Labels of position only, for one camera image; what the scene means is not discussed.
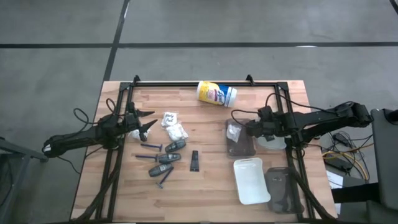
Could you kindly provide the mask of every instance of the white label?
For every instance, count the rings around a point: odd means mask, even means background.
[[[177,124],[177,114],[171,112],[165,112],[162,120],[163,127],[169,127]]]
[[[166,165],[161,165],[159,168],[160,168],[160,171],[166,170]]]

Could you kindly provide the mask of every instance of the metal stand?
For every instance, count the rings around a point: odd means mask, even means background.
[[[0,223],[9,223],[9,217],[14,206],[18,191],[21,188],[22,181],[24,180],[27,166],[31,158],[40,160],[41,162],[47,162],[48,158],[42,153],[27,149],[21,146],[17,146],[11,142],[6,141],[4,138],[0,138],[0,149],[9,153],[2,154],[1,157],[4,160],[8,160],[9,174],[11,175],[11,183],[9,192],[4,199],[4,204],[0,208]],[[17,170],[11,170],[9,160],[19,161],[19,167]]]
[[[255,88],[257,86],[273,87],[276,93],[281,94],[281,92],[282,92],[283,95],[285,95],[288,99],[290,99],[289,87],[288,87],[287,82],[255,83],[252,76],[250,76],[250,75],[248,75],[246,80],[247,81],[243,81],[243,82],[216,82],[216,83],[222,84],[222,85],[228,85],[228,86],[252,86],[253,88]],[[198,85],[198,82],[140,82],[140,78],[138,76],[135,76],[134,81],[132,83],[126,83],[126,82],[120,83],[118,102],[116,103],[115,113],[119,114],[119,112],[120,112],[122,98],[123,98],[123,92],[125,90],[128,91],[127,102],[126,102],[126,105],[127,105],[127,103],[131,102],[131,100],[132,100],[132,94],[133,94],[134,87],[153,87],[153,86],[158,86],[158,87],[162,87],[162,86],[196,87],[197,85]],[[283,111],[282,98],[278,95],[276,95],[275,97],[277,98],[278,111]],[[292,104],[289,101],[286,102],[286,105],[287,105],[288,111],[293,112]],[[116,202],[116,195],[117,195],[117,190],[118,190],[119,172],[120,172],[120,168],[121,168],[123,150],[124,150],[124,138],[121,138],[119,147],[117,149],[118,154],[116,156],[116,163],[114,165],[112,173],[109,174],[110,168],[111,168],[113,152],[108,151],[108,153],[106,155],[106,160],[105,160],[103,178],[102,178],[102,182],[101,182],[101,190],[100,190],[99,194],[94,199],[93,203],[91,203],[91,205],[86,209],[86,212],[84,213],[84,215],[77,218],[76,220],[70,220],[69,223],[77,224],[77,223],[88,223],[88,222],[94,222],[94,223],[96,223],[96,222],[97,223],[112,222],[114,206],[115,206],[115,202]],[[293,157],[292,157],[293,150],[295,150],[295,149],[292,149],[291,147],[288,147],[286,149],[287,164],[288,164],[288,167],[291,169],[295,169],[295,165],[294,165]],[[298,155],[297,160],[298,160],[298,164],[299,164],[299,168],[300,168],[299,173],[303,179],[303,183],[308,185],[307,174],[305,173],[303,157],[301,155]],[[296,206],[301,206],[297,182],[295,180],[293,180],[293,181],[291,181],[291,184],[292,184],[291,187],[292,187],[294,201],[296,203]],[[106,217],[104,218],[102,216],[104,196],[111,185],[112,185],[112,187],[111,187],[111,196],[110,196],[110,201],[109,201],[108,212],[107,212]],[[307,210],[308,210],[309,218],[310,219],[315,218],[313,207],[311,206],[309,199],[307,199],[307,208],[308,208]],[[90,219],[94,210],[96,210],[95,218]],[[302,213],[297,214],[297,219],[298,219],[298,221],[303,220]]]

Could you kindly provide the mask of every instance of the white plastic container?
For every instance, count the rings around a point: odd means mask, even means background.
[[[286,149],[285,138],[277,136],[273,137],[273,140],[267,141],[264,136],[260,136],[257,138],[257,143],[260,146],[273,151]]]
[[[216,105],[224,105],[225,107],[232,107],[234,105],[237,93],[238,91],[235,88],[207,81],[200,81],[197,88],[198,100]]]
[[[265,203],[271,199],[260,158],[236,160],[234,172],[239,200],[242,204]]]

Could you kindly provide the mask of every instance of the black clamp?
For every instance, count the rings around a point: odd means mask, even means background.
[[[139,78],[138,75],[136,75],[136,76],[134,77],[134,79],[132,80],[132,85],[135,86],[135,85],[137,84],[138,81],[141,81],[141,79]]]
[[[249,81],[251,86],[256,85],[256,83],[254,82],[253,77],[251,75],[247,75],[246,81]]]
[[[122,83],[120,83],[119,91],[127,90],[129,87],[130,87],[129,82],[122,82]]]
[[[277,82],[279,88],[283,89],[284,91],[289,91],[289,86],[287,82]]]

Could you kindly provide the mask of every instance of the black metal frame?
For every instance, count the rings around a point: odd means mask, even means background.
[[[0,157],[6,157],[6,159],[21,160],[18,170],[9,171],[12,172],[12,174],[10,175],[13,176],[13,180],[10,183],[11,186],[9,194],[5,198],[4,204],[0,208],[0,223],[9,223],[9,217],[18,196],[18,191],[22,186],[22,181],[25,178],[27,166],[30,162],[30,159],[38,159],[40,162],[47,162],[49,159],[42,153],[22,146],[18,146],[5,140],[4,138],[0,138],[0,150],[9,152],[9,154],[1,154]]]
[[[127,102],[126,102],[126,104],[127,104],[128,102],[130,102],[132,100],[132,94],[133,94],[134,87],[153,87],[153,86],[158,86],[158,87],[163,87],[163,86],[196,87],[198,85],[198,82],[139,82],[139,81],[140,81],[140,78],[138,76],[136,76],[134,78],[134,81],[131,83],[129,83],[129,82],[120,83],[118,101],[116,103],[115,113],[120,113],[121,104],[122,104],[122,100],[123,100],[123,93],[125,90],[127,90]],[[252,87],[268,86],[268,87],[274,88],[274,91],[276,93],[281,94],[281,92],[282,92],[283,95],[285,95],[288,100],[290,99],[289,86],[288,86],[287,82],[259,82],[259,83],[256,83],[253,80],[252,76],[248,75],[246,78],[246,81],[244,81],[244,82],[215,82],[215,83],[222,84],[222,85],[229,85],[229,86],[252,86]],[[278,111],[283,111],[284,107],[282,104],[282,98],[279,95],[276,95],[275,97],[276,97],[276,101],[277,101]],[[286,105],[287,105],[288,112],[293,112],[293,107],[292,107],[291,102],[286,101]],[[293,149],[292,147],[289,147],[289,145],[286,149],[287,165],[288,165],[288,167],[294,168],[294,169],[295,169],[295,164],[294,164],[294,160],[292,157],[292,153],[295,150],[297,150],[297,149]],[[121,139],[121,144],[120,144],[119,148],[117,149],[116,162],[115,162],[115,165],[113,168],[113,173],[116,173],[116,176],[112,180],[111,196],[110,196],[109,207],[108,207],[108,212],[107,212],[106,218],[102,217],[104,198],[101,198],[100,203],[98,204],[98,206],[96,208],[95,219],[90,220],[90,222],[104,223],[104,222],[112,222],[112,220],[113,220],[114,206],[116,203],[116,196],[117,196],[118,182],[119,182],[119,171],[121,169],[123,151],[124,151],[124,137]],[[109,172],[110,172],[110,168],[111,168],[113,152],[114,151],[108,151],[107,155],[106,155],[106,160],[104,163],[103,178],[101,181],[101,189],[107,190],[106,186],[109,184]],[[297,160],[298,160],[299,173],[300,173],[303,181],[305,182],[305,184],[308,185],[307,173],[305,171],[304,160],[303,160],[301,153],[297,153]],[[291,187],[293,190],[294,202],[296,203],[296,206],[299,207],[299,206],[301,206],[299,188],[295,181],[291,181],[291,183],[292,183]],[[308,218],[315,219],[315,213],[314,213],[313,207],[312,207],[309,199],[307,199],[307,198],[306,198],[306,203],[307,203]],[[297,220],[299,222],[302,220],[308,221],[308,219],[303,217],[302,213],[297,214]]]

